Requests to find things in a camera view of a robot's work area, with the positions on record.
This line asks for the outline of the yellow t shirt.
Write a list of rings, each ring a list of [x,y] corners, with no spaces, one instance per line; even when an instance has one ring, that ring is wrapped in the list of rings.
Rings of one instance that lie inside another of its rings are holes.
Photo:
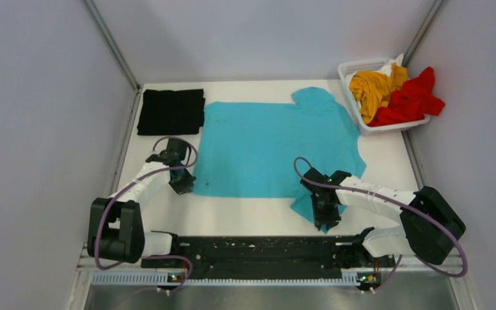
[[[377,110],[387,107],[391,94],[400,90],[408,80],[406,67],[392,64],[391,75],[375,72],[357,72],[349,83],[349,90],[356,101],[360,102],[360,115],[366,125],[374,119]]]

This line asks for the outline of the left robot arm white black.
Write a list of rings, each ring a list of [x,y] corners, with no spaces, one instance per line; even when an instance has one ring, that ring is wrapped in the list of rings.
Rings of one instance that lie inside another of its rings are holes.
[[[131,181],[90,206],[87,253],[100,270],[155,257],[173,267],[181,259],[174,235],[145,229],[142,211],[162,187],[170,187],[177,195],[192,192],[196,178],[189,168],[198,161],[198,151],[183,138],[165,136],[163,140],[166,147],[153,150]]]

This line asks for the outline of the folded black t shirt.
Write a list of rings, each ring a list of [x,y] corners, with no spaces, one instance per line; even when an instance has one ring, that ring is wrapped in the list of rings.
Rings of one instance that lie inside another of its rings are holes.
[[[205,121],[204,90],[145,90],[139,136],[198,134]]]

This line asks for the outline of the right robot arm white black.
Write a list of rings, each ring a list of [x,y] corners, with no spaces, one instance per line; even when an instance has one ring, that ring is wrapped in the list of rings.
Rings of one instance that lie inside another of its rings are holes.
[[[313,193],[316,207],[328,214],[346,206],[371,212],[395,222],[388,228],[370,228],[353,248],[353,258],[370,266],[381,256],[413,255],[431,265],[441,265],[452,250],[462,252],[460,238],[466,232],[440,192],[425,186],[403,191],[375,185],[338,170],[331,176],[310,168],[301,183]]]

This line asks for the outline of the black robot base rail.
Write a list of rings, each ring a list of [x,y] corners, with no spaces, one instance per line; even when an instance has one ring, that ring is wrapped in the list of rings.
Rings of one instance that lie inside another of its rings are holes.
[[[357,236],[179,236],[170,253],[141,267],[192,266],[191,280],[314,280],[395,264],[388,255],[372,257]]]

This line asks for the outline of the white cloth in basket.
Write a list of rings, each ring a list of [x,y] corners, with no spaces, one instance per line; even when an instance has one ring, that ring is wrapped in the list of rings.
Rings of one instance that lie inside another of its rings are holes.
[[[377,70],[378,73],[391,77],[393,69],[397,66],[401,66],[404,60],[404,53],[399,54],[395,59],[390,59],[386,64],[384,64],[380,69]]]

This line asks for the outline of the white plastic basket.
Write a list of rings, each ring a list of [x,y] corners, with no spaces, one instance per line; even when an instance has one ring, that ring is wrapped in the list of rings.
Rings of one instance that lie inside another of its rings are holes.
[[[362,136],[372,136],[375,134],[384,134],[388,132],[402,132],[419,125],[427,124],[431,120],[430,115],[425,115],[424,119],[397,123],[386,126],[379,127],[369,127],[364,122],[360,115],[360,110],[358,108],[357,102],[353,97],[352,92],[349,90],[349,84],[355,73],[361,71],[375,71],[381,69],[384,65],[389,63],[388,58],[373,58],[361,61],[349,61],[345,63],[340,63],[337,67],[337,72],[340,77],[340,86],[342,87],[342,92],[346,99],[346,105],[349,113],[351,114],[355,125],[360,131]]]

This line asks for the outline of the red t shirt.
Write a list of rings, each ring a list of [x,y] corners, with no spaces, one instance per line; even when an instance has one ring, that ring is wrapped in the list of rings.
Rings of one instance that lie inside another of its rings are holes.
[[[406,81],[392,92],[386,107],[380,107],[370,127],[395,125],[423,120],[426,115],[438,116],[445,107],[445,102],[433,95],[435,71],[433,67],[425,68],[419,76]]]

